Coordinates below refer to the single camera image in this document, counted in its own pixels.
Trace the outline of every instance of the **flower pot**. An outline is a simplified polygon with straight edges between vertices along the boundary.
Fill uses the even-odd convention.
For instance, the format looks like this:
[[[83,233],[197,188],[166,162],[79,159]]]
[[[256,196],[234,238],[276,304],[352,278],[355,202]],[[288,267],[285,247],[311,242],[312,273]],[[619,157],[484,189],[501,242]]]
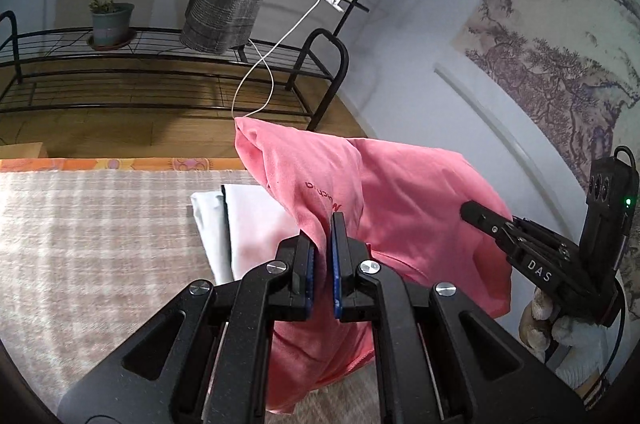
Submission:
[[[116,6],[117,12],[92,14],[95,46],[114,46],[127,38],[134,6],[131,3],[116,3]]]

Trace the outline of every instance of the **potted plant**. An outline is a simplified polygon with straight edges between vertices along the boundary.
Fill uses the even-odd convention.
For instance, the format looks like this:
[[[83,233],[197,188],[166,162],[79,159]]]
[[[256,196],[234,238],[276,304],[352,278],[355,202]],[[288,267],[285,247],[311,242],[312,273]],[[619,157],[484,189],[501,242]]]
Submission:
[[[89,10],[94,18],[95,47],[117,46],[129,38],[129,22],[133,12],[131,3],[91,0]]]

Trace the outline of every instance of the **pink garment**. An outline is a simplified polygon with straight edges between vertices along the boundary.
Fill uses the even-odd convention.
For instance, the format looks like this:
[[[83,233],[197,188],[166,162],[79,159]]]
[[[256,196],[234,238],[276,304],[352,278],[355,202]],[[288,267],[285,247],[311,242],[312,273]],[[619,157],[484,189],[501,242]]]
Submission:
[[[369,139],[342,139],[251,118],[236,119],[246,169],[318,247],[315,301],[305,323],[277,323],[269,410],[291,412],[308,391],[350,374],[374,356],[369,324],[334,319],[326,242],[333,211],[373,259],[423,285],[450,281],[492,317],[510,310],[511,266],[492,238],[462,222],[475,200],[510,217],[492,187],[458,153]],[[254,266],[275,256],[266,248]]]

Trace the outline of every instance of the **plaid bedspread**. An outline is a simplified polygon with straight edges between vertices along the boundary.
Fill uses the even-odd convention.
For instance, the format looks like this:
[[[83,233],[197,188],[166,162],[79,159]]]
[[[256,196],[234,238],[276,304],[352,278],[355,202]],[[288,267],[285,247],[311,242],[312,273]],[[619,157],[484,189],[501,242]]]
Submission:
[[[246,171],[0,174],[0,338],[55,411],[75,381],[194,279],[213,279],[190,195]],[[375,369],[270,422],[378,422]]]

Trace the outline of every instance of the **gloved hand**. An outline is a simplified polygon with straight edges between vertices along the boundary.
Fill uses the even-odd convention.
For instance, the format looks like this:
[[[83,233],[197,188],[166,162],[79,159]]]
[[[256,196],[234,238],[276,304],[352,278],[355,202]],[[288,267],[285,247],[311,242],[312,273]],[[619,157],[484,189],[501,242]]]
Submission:
[[[606,362],[606,331],[574,317],[563,316],[552,325],[553,300],[536,289],[533,301],[524,309],[518,328],[520,340],[540,360],[551,337],[559,344],[571,346],[556,375],[578,394],[583,395],[597,381]]]

